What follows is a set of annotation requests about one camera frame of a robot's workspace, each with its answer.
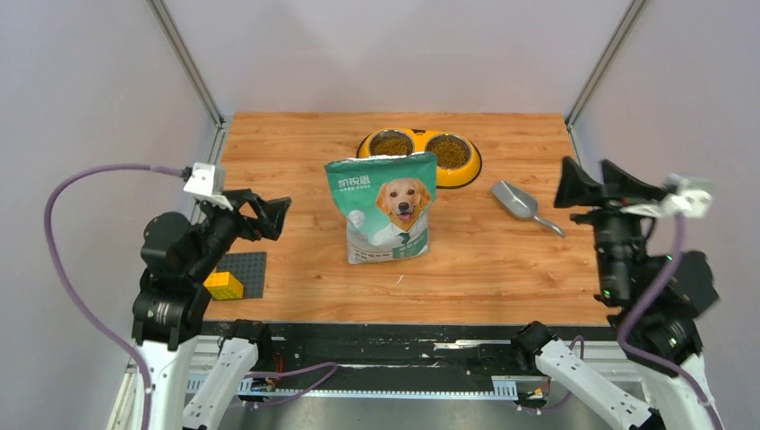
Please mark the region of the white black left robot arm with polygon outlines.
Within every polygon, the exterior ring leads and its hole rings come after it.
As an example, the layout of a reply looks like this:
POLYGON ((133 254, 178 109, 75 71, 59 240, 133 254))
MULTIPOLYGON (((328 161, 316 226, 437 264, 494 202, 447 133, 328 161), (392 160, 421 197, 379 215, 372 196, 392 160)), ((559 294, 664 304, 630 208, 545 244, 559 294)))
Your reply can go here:
POLYGON ((236 320, 203 384, 185 400, 191 361, 212 295, 204 282, 239 239, 276 241, 292 204, 265 200, 249 189, 227 191, 228 208, 202 201, 203 221, 178 212, 151 220, 143 231, 146 268, 133 303, 135 363, 142 378, 136 408, 142 429, 216 429, 245 375, 274 359, 268 324, 236 320))

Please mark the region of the yellow building brick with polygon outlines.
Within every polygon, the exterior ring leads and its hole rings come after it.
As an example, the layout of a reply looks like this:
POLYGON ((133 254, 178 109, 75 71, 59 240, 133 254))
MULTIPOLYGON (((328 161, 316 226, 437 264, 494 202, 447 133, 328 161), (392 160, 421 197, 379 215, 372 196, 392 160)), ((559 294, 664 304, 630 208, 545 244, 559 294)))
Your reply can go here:
POLYGON ((239 300, 244 298, 243 284, 230 272, 214 272, 203 283, 212 298, 217 301, 239 300))

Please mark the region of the aluminium frame post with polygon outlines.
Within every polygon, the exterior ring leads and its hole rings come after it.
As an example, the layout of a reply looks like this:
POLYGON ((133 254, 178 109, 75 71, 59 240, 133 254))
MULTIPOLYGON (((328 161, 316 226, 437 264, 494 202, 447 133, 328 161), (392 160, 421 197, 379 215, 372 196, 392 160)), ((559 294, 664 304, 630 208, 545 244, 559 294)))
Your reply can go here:
POLYGON ((167 3, 163 0, 147 0, 146 4, 151 8, 167 42, 185 71, 186 77, 194 88, 206 113, 215 124, 215 127, 221 129, 226 123, 225 116, 221 113, 208 85, 202 77, 201 71, 193 59, 167 3))
POLYGON ((618 52, 626 43, 630 33, 649 3, 650 1, 648 0, 632 0, 628 2, 621 19, 613 30, 607 44, 602 49, 598 61, 592 68, 578 97, 565 116, 565 125, 568 131, 572 131, 580 120, 596 89, 605 77, 607 70, 613 64, 618 52))

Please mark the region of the brown kibble pet food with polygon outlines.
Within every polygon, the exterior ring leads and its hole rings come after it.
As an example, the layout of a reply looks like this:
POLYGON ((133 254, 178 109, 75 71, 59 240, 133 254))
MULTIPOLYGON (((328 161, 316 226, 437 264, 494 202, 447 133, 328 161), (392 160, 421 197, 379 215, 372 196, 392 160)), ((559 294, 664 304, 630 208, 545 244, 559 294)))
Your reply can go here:
MULTIPOLYGON (((460 168, 471 157, 471 151, 466 143, 446 136, 430 141, 426 151, 435 153, 438 166, 446 169, 460 168)), ((410 142, 405 138, 381 137, 379 141, 370 143, 370 152, 373 155, 409 155, 412 150, 410 142)))

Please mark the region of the green pet food bag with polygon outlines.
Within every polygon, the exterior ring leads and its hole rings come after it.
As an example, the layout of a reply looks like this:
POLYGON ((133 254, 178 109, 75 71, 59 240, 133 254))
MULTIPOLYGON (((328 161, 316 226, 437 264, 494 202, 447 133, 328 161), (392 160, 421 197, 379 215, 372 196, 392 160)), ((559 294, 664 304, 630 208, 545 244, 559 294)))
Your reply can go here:
POLYGON ((436 154, 341 159, 324 169, 333 202, 346 219, 348 263, 405 260, 429 252, 436 154))

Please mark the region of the aluminium frame post right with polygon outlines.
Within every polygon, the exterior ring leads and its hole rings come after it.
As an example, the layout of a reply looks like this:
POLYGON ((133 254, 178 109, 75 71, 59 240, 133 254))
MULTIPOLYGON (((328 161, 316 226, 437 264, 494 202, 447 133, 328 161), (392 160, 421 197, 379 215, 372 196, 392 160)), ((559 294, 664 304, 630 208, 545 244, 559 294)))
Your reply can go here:
POLYGON ((565 125, 568 131, 572 131, 580 120, 596 89, 605 77, 607 70, 613 64, 618 52, 626 43, 630 33, 649 3, 650 1, 648 0, 632 0, 628 2, 621 19, 613 30, 607 44, 602 49, 598 61, 592 68, 578 97, 565 116, 565 125))

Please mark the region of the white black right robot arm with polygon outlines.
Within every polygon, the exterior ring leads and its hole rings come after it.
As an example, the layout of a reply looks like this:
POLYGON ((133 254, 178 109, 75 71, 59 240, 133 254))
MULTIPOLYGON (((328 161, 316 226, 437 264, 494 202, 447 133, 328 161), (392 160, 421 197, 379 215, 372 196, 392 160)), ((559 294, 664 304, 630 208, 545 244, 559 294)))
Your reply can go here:
POLYGON ((689 219, 713 204, 710 180, 669 175, 650 185, 615 163, 594 179, 570 157, 562 161, 554 205, 592 228, 600 291, 617 344, 649 388, 642 401, 589 367, 558 335, 531 322, 512 339, 512 361, 540 373, 616 429, 719 429, 696 320, 719 296, 706 255, 684 247, 689 219))

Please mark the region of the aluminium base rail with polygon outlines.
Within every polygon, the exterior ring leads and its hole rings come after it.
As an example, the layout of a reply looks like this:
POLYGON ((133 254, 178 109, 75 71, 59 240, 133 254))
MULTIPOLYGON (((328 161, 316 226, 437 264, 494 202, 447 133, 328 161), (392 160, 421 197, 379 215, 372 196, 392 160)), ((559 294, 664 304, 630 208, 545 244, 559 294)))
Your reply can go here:
POLYGON ((664 410, 616 386, 617 343, 562 340, 537 326, 274 324, 238 321, 178 348, 146 343, 134 370, 134 423, 150 429, 215 429, 229 403, 273 407, 308 394, 349 398, 500 400, 537 415, 561 409, 564 388, 615 429, 662 429, 664 410))

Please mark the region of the grey metal scoop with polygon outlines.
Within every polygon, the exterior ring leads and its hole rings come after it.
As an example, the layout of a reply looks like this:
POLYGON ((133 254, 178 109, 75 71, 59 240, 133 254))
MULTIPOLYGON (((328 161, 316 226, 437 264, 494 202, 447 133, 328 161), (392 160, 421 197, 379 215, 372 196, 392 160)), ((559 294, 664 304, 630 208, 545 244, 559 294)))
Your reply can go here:
POLYGON ((558 236, 565 238, 566 232, 557 224, 543 219, 539 215, 539 202, 530 193, 504 180, 498 181, 490 188, 492 195, 515 219, 535 221, 558 236))

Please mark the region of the yellow double pet bowl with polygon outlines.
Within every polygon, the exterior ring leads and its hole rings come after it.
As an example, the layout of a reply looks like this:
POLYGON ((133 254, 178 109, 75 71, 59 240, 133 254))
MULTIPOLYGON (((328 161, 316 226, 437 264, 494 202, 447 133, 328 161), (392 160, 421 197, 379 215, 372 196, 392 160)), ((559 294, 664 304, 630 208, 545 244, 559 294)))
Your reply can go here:
POLYGON ((362 140, 356 156, 409 156, 415 152, 436 155, 436 186, 440 189, 467 186, 478 178, 482 170, 482 157, 470 140, 457 133, 427 129, 377 130, 362 140))

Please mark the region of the dark grey building plate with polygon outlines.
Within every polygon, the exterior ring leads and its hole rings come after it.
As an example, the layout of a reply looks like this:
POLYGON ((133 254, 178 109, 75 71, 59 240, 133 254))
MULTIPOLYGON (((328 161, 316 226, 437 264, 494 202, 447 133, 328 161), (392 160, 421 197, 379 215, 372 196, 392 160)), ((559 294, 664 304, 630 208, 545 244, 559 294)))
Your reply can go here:
POLYGON ((244 299, 260 299, 265 287, 266 252, 226 254, 216 271, 230 272, 243 286, 244 299))

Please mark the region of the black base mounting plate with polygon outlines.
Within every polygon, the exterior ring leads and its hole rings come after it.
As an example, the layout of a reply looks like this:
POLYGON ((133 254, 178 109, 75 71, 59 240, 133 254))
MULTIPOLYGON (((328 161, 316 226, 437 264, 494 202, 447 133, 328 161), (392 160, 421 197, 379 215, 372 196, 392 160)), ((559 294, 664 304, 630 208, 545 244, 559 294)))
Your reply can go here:
POLYGON ((545 379, 511 343, 519 325, 274 322, 270 330, 256 369, 334 362, 324 389, 485 391, 494 376, 545 379))

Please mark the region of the aluminium frame post left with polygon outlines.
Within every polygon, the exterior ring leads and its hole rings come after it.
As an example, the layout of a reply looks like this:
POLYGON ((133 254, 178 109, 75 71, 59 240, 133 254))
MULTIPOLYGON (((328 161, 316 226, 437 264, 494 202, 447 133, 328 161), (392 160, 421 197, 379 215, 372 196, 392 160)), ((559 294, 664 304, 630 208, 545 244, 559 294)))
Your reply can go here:
POLYGON ((167 3, 163 0, 147 0, 146 4, 151 8, 167 42, 185 71, 186 77, 194 88, 206 113, 215 124, 215 127, 221 129, 226 123, 225 116, 221 113, 208 85, 202 77, 201 71, 193 59, 167 3))

